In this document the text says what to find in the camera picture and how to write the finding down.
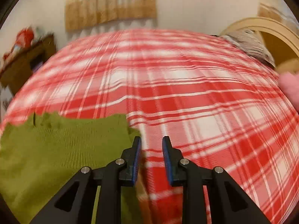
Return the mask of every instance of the green cloth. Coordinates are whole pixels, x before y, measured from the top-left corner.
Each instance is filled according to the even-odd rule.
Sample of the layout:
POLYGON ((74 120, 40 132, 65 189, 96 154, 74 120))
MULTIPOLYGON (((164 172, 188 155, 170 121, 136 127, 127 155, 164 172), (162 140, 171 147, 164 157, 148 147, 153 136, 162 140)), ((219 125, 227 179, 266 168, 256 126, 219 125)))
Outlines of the green cloth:
MULTIPOLYGON (((81 167, 106 166, 135 136, 139 131, 121 114, 103 119, 32 114, 20 126, 8 124, 0 143, 0 193, 19 222, 28 224, 81 167)), ((141 223, 135 189, 123 187, 121 200, 122 222, 141 223)))

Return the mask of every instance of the wooden furniture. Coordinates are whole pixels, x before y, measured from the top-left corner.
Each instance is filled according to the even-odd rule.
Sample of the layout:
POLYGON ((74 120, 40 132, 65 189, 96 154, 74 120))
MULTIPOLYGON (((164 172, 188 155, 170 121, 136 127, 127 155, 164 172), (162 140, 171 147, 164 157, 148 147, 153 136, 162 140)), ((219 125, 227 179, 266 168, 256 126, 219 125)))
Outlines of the wooden furniture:
POLYGON ((45 63, 55 53, 56 45, 53 34, 21 50, 0 72, 2 87, 9 86, 12 94, 15 95, 32 76, 34 66, 39 62, 45 63))
POLYGON ((282 23, 270 18, 245 18, 231 24, 220 35, 243 29, 259 32, 263 43, 275 60, 276 67, 298 59, 299 36, 282 23))

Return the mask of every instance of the pink plush toy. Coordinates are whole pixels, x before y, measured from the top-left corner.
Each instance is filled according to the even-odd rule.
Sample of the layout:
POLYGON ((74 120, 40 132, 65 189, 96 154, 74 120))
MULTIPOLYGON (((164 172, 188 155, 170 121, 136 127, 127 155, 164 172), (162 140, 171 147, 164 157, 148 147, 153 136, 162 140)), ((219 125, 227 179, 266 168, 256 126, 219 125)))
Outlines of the pink plush toy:
POLYGON ((285 72, 278 79, 278 86, 299 112, 299 74, 285 72))

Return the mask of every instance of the plaid blanket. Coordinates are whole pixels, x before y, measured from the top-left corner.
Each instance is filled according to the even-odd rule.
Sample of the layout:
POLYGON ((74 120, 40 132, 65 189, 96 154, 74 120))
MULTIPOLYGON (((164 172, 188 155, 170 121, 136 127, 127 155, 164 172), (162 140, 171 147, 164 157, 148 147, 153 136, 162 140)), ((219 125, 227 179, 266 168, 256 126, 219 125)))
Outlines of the plaid blanket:
MULTIPOLYGON (((137 189, 145 223, 181 223, 182 188, 169 186, 163 162, 168 135, 185 158, 222 166, 278 224, 299 198, 299 115, 277 78, 222 38, 173 30, 104 33, 51 57, 15 96, 2 129, 34 111, 70 118, 125 113, 142 134, 137 189)), ((209 207, 207 215, 210 222, 209 207)))

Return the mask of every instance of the triangular cutout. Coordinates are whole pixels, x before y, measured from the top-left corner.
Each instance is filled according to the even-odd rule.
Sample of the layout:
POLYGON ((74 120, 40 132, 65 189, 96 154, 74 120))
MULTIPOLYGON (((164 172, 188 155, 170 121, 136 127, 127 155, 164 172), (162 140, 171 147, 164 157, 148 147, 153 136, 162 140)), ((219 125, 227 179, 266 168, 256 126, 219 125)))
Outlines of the triangular cutout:
POLYGON ((229 202, 233 212, 248 208, 247 202, 242 198, 238 191, 227 181, 224 182, 229 202))
POLYGON ((73 185, 61 196, 54 205, 56 208, 66 212, 70 212, 75 200, 76 193, 79 188, 79 182, 74 182, 73 185))

